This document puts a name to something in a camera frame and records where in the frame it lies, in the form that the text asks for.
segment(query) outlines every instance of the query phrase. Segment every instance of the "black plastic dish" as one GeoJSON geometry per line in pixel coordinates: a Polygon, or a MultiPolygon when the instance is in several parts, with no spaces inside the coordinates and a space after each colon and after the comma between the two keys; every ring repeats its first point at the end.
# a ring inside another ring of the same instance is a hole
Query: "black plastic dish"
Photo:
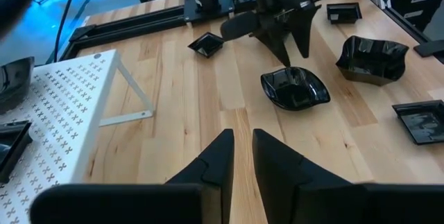
{"type": "Polygon", "coordinates": [[[332,24],[354,24],[362,19],[359,3],[328,4],[327,16],[332,24]]]}
{"type": "Polygon", "coordinates": [[[29,91],[34,57],[23,58],[0,67],[0,114],[16,108],[29,91]]]}
{"type": "Polygon", "coordinates": [[[442,100],[393,105],[398,118],[417,145],[444,141],[444,102],[442,100]]]}
{"type": "Polygon", "coordinates": [[[268,98],[284,110],[305,110],[330,102],[330,94],[322,81],[311,71],[300,67],[264,74],[261,83],[268,98]]]}
{"type": "Polygon", "coordinates": [[[207,58],[213,56],[223,46],[223,39],[213,33],[206,33],[196,41],[192,42],[188,48],[204,55],[207,58]]]}
{"type": "Polygon", "coordinates": [[[352,36],[345,41],[336,66],[347,80],[383,86],[404,75],[408,50],[397,42],[352,36]]]}
{"type": "Polygon", "coordinates": [[[28,130],[31,123],[22,121],[0,125],[0,183],[8,183],[9,175],[33,140],[28,130]]]}

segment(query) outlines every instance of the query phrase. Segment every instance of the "white shelf bracket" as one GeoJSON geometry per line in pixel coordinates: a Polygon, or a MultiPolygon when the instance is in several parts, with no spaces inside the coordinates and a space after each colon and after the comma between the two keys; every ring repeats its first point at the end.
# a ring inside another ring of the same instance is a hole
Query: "white shelf bracket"
{"type": "Polygon", "coordinates": [[[135,121],[140,119],[145,119],[152,117],[154,115],[154,108],[153,104],[149,100],[149,98],[145,95],[145,93],[140,89],[137,82],[134,80],[134,78],[131,76],[130,72],[125,68],[125,66],[122,64],[120,59],[118,59],[117,69],[122,73],[123,77],[126,79],[128,84],[132,87],[134,92],[139,96],[140,100],[142,100],[142,103],[144,104],[145,110],[138,112],[138,113],[132,113],[132,114],[124,114],[117,117],[110,117],[107,119],[102,119],[100,121],[100,126],[110,126],[114,124],[119,123],[125,123],[129,121],[135,121]]]}

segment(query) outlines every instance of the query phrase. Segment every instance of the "wood grain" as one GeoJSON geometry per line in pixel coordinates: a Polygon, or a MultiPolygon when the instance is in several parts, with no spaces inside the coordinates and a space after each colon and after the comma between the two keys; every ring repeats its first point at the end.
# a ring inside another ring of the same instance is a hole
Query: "wood grain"
{"type": "MultiPolygon", "coordinates": [[[[154,1],[90,17],[104,23],[177,4],[154,1]]],[[[376,87],[343,78],[334,63],[352,35],[417,42],[369,0],[323,0],[311,33],[311,55],[304,59],[290,37],[293,66],[314,72],[332,96],[328,104],[302,112],[276,108],[259,77],[282,68],[254,38],[243,37],[213,58],[187,45],[203,33],[219,34],[222,19],[83,50],[80,55],[117,49],[123,63],[156,108],[152,119],[101,128],[85,179],[98,183],[163,183],[197,156],[224,128],[236,137],[231,223],[266,223],[254,174],[251,135],[262,128],[315,163],[352,182],[443,183],[444,148],[415,146],[392,104],[444,98],[444,66],[422,59],[413,49],[407,70],[396,83],[376,87]],[[327,3],[358,1],[363,19],[333,26],[327,3]]],[[[106,115],[142,109],[134,92],[117,74],[106,115]]]]}

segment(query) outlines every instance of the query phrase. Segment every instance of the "black square dish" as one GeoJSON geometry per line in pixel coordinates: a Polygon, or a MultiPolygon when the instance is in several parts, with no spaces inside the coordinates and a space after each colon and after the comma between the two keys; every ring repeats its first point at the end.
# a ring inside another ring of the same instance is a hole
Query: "black square dish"
{"type": "Polygon", "coordinates": [[[444,102],[442,100],[393,105],[398,118],[417,145],[444,141],[444,102]]]}
{"type": "Polygon", "coordinates": [[[206,33],[196,41],[192,42],[188,48],[204,55],[207,58],[213,56],[223,46],[223,39],[213,33],[206,33]]]}
{"type": "Polygon", "coordinates": [[[327,16],[332,24],[354,24],[362,19],[359,3],[328,4],[327,16]]]}
{"type": "Polygon", "coordinates": [[[33,141],[28,134],[30,126],[28,121],[0,125],[0,183],[9,182],[26,145],[33,141]]]}

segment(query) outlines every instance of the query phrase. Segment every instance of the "black wire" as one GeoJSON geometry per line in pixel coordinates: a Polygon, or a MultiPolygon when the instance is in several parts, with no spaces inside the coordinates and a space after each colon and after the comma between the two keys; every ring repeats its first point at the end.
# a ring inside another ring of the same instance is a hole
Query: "black wire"
{"type": "Polygon", "coordinates": [[[65,20],[67,19],[69,7],[71,6],[72,0],[68,0],[67,5],[65,6],[65,11],[63,11],[62,20],[60,22],[60,25],[58,27],[57,37],[55,38],[55,47],[54,47],[54,62],[57,62],[57,52],[58,52],[58,45],[60,42],[60,36],[62,35],[62,29],[63,25],[65,24],[65,20]]]}

